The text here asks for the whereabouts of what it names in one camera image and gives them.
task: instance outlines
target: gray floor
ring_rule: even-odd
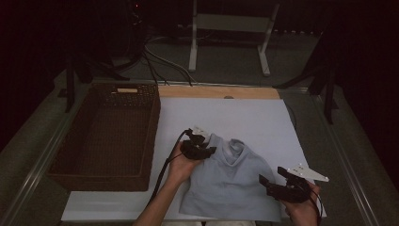
[[[266,51],[271,76],[264,77],[255,42],[204,40],[199,43],[197,71],[191,75],[201,84],[270,87],[299,75],[316,42],[317,38],[305,35],[273,35]],[[154,40],[148,48],[160,57],[188,66],[189,39]],[[154,65],[168,81],[186,84],[176,70]],[[122,75],[134,81],[152,79],[144,61]],[[45,170],[45,165],[44,169],[37,169],[43,150],[49,149],[48,144],[59,143],[57,126],[67,114],[65,99],[56,96],[65,88],[64,78],[61,74],[55,80],[56,89],[0,153],[1,225],[131,225],[131,222],[59,222],[69,193],[45,175],[35,177],[39,180],[32,182],[36,187],[32,193],[26,196],[19,193],[20,189],[29,190],[23,186],[26,176],[32,173],[37,176],[35,173]],[[97,79],[107,80],[100,74]],[[322,225],[399,225],[399,195],[342,91],[336,88],[334,100],[339,108],[333,110],[334,125],[328,125],[321,113],[322,98],[306,92],[310,82],[308,79],[293,88],[279,90],[279,94],[290,109],[309,165],[330,178],[328,183],[319,183],[328,214]],[[291,225],[291,222],[284,220],[274,225]]]

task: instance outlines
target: forearm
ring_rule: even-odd
[[[179,188],[179,184],[166,181],[158,194],[141,213],[134,226],[161,225]]]

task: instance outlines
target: brown woven basket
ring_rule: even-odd
[[[160,108],[155,85],[93,84],[47,175],[68,190],[148,190]]]

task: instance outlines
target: gray cloth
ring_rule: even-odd
[[[211,134],[208,147],[216,147],[210,158],[198,165],[190,177],[180,213],[208,218],[280,221],[279,202],[266,195],[259,174],[274,183],[267,162],[244,142]]]

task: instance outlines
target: person's left hand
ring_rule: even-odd
[[[191,160],[186,158],[180,150],[182,142],[179,142],[176,149],[173,151],[173,160],[169,163],[169,172],[167,183],[173,183],[179,186],[183,181],[190,177],[195,166],[200,164],[202,160]]]

